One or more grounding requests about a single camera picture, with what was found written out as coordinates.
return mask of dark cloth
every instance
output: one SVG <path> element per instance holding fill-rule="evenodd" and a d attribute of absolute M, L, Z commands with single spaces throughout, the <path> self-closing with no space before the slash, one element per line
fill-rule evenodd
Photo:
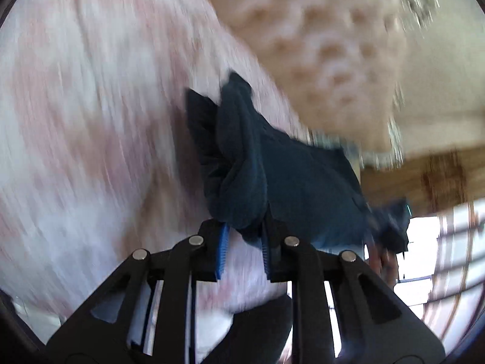
<path fill-rule="evenodd" d="M 221 89 L 220 106 L 187 92 L 188 127 L 211 215 L 252 244 L 268 205 L 275 219 L 317 249 L 362 244 L 367 234 L 380 241 L 389 233 L 382 217 L 369 222 L 373 210 L 343 151 L 310 147 L 274 129 L 251 95 L 235 72 Z M 406 230 L 394 235 L 394 251 L 406 250 Z"/>
<path fill-rule="evenodd" d="M 236 313 L 229 332 L 201 364 L 276 364 L 292 325 L 287 295 Z"/>

